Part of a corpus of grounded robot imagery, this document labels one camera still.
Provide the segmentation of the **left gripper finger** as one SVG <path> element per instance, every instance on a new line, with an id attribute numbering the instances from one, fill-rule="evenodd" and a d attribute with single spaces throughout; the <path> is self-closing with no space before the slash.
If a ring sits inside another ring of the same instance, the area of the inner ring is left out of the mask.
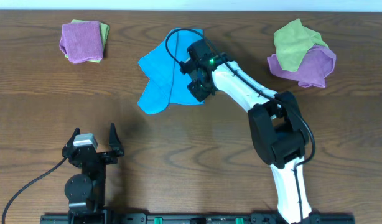
<path id="1" fill-rule="evenodd" d="M 122 144 L 119 140 L 116 126 L 114 123 L 111 123 L 110 126 L 110 132 L 109 132 L 109 146 L 112 148 L 112 150 L 122 150 Z"/>
<path id="2" fill-rule="evenodd" d="M 75 128 L 72 136 L 70 137 L 70 139 L 66 143 L 66 146 L 73 146 L 73 142 L 74 142 L 76 136 L 78 136 L 79 134 L 80 134 L 80 128 Z"/>

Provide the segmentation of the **blue microfiber cloth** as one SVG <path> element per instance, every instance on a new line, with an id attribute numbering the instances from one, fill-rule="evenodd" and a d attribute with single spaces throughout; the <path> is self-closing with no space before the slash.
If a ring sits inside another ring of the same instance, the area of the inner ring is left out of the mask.
<path id="1" fill-rule="evenodd" d="M 195 32 L 176 32 L 167 36 L 158 47 L 138 61 L 140 68 L 149 79 L 138 101 L 138 106 L 145 114 L 160 113 L 169 104 L 203 104 L 187 89 L 191 78 L 180 72 L 178 64 L 189 58 L 187 48 L 200 40 L 202 34 L 201 29 L 196 29 Z"/>

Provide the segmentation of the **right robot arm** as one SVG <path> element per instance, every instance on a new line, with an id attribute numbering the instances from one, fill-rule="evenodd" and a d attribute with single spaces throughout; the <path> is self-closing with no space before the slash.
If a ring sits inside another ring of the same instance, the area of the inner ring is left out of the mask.
<path id="1" fill-rule="evenodd" d="M 279 214 L 287 223 L 306 223 L 312 209 L 305 193 L 303 163 L 312 138 L 294 95 L 262 86 L 204 40 L 192 43 L 187 53 L 180 70 L 192 79 L 191 94 L 202 101 L 222 91 L 247 112 L 254 149 L 273 173 Z"/>

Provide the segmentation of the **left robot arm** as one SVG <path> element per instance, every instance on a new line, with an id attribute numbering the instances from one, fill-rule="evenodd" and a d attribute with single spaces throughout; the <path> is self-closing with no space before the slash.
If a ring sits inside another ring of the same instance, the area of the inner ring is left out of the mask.
<path id="1" fill-rule="evenodd" d="M 62 149 L 62 156 L 81 170 L 80 174 L 69 178 L 65 184 L 68 198 L 68 217 L 76 219 L 101 215 L 105 206 L 106 166 L 116 164 L 118 157 L 124 156 L 124 149 L 112 123 L 109 131 L 107 152 L 98 152 L 94 134 L 81 134 L 76 128 Z"/>

